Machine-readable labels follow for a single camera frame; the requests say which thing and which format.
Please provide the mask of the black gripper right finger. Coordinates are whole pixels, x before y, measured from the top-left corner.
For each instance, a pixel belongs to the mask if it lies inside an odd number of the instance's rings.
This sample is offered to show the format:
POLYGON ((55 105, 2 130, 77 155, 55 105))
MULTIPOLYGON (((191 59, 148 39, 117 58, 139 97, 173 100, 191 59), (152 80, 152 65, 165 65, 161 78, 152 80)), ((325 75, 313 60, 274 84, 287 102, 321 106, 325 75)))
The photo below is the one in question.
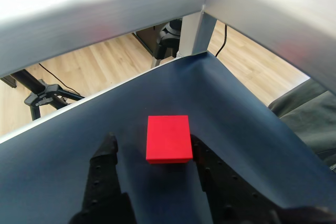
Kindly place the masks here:
POLYGON ((193 161, 214 223, 335 223, 322 207, 282 208, 258 192, 214 151, 191 135, 193 161))

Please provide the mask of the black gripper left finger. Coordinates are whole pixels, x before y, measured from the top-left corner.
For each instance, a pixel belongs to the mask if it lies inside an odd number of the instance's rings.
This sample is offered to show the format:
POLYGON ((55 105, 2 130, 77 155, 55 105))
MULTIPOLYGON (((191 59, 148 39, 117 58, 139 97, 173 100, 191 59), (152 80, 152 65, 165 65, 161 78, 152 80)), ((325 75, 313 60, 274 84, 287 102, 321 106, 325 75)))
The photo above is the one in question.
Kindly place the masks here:
POLYGON ((90 159, 82 208, 70 223, 137 222, 129 195, 121 192, 117 152, 117 139, 109 133, 90 159))

